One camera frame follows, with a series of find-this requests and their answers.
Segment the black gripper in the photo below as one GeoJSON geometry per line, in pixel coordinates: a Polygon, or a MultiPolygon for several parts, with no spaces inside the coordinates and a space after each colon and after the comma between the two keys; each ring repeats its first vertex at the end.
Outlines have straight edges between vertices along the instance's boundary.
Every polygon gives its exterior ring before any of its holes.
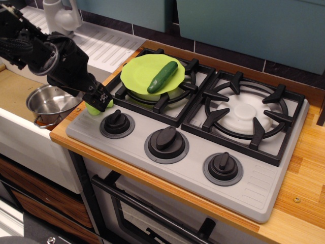
{"type": "Polygon", "coordinates": [[[54,69],[47,74],[48,83],[74,97],[79,93],[84,94],[82,99],[85,103],[104,112],[106,102],[110,102],[112,96],[106,87],[88,72],[88,55],[72,38],[58,32],[50,34],[47,42],[53,44],[58,51],[58,61],[54,69]]]}

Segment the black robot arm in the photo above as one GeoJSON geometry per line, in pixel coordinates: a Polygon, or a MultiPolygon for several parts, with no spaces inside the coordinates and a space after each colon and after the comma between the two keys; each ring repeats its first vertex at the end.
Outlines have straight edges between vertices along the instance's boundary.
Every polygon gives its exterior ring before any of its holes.
{"type": "Polygon", "coordinates": [[[107,88],[87,70],[88,55],[73,39],[44,34],[11,4],[1,4],[1,57],[22,70],[46,76],[51,86],[104,112],[112,100],[107,88]]]}

